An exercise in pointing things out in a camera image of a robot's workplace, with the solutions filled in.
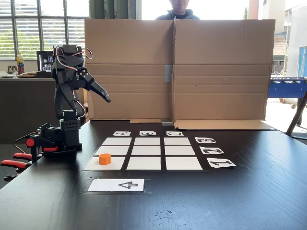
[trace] white paper square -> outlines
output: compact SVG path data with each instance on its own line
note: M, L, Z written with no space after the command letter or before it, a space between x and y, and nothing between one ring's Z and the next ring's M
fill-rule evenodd
M197 157L166 157L168 170L202 170Z
M95 156L100 154L108 153L112 156L126 156L129 146L100 146L100 148L95 153Z
M213 168L226 168L235 166L230 160L227 159L219 159L219 158L207 158L209 164Z
M88 192L142 192L144 179L95 179Z
M165 145L191 145L188 138L164 138Z
M161 170L161 157L130 157L127 170Z
M110 164L100 165L99 158L93 157L84 170L120 170L123 166L124 160L125 157L113 157Z
M113 135L117 137L129 137L131 132L126 132L126 131L117 131Z
M168 131L166 132L166 135L170 136L170 137L180 137L183 136L182 132L174 132L174 131Z
M102 145L130 145L132 138L107 138Z
M212 138L195 138L195 140L197 141L197 143L200 144L216 143L216 141L213 140Z
M132 156L161 156L161 147L155 146L133 146Z
M135 145L160 145L160 138L136 138Z
M202 154L206 155L214 155L214 154L224 154L224 152L220 148L205 148L200 147Z
M140 131L140 136L154 136L156 132L154 131Z
M195 156L191 145L165 146L166 156Z

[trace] person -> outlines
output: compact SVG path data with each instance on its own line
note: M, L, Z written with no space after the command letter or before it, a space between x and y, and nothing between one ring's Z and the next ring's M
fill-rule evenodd
M169 0L173 10L168 14L158 17L156 20L173 20L176 19L199 19L193 14L193 10L187 10L189 0Z

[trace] black hoodie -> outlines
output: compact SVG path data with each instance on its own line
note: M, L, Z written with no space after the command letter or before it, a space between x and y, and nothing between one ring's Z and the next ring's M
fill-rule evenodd
M168 11L168 14L162 15L158 17L156 20L173 20L175 18L175 15L173 14L172 11ZM183 19L199 19L199 17L196 17L193 14L193 10L186 10L185 18Z

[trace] window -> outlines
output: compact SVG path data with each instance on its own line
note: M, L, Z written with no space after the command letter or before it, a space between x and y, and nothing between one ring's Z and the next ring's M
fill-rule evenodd
M0 60L36 60L39 50L84 47L89 0L0 0Z

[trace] orange cylinder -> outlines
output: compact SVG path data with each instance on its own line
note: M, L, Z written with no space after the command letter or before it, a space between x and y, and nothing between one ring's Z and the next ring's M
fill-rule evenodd
M111 154L104 153L99 155L99 164L107 165L111 163Z

